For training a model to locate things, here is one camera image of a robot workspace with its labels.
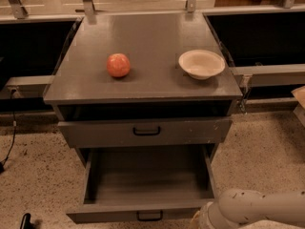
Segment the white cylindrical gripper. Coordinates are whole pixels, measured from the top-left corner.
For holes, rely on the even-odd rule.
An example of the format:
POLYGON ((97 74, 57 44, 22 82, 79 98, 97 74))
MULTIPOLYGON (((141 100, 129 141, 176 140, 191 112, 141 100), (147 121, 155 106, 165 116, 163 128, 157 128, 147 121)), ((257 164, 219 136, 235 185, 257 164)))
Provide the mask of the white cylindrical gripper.
POLYGON ((190 229, 214 229, 208 216, 209 207, 211 205, 212 204, 208 202, 194 214, 190 222, 190 229))

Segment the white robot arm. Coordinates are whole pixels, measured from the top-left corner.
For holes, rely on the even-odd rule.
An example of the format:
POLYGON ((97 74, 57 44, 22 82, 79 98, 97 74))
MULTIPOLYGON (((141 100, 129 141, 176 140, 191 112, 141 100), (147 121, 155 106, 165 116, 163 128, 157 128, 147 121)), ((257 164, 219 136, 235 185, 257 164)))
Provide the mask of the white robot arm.
POLYGON ((198 210, 188 229, 241 229, 261 220, 303 227, 305 191, 263 194, 229 189, 198 210))

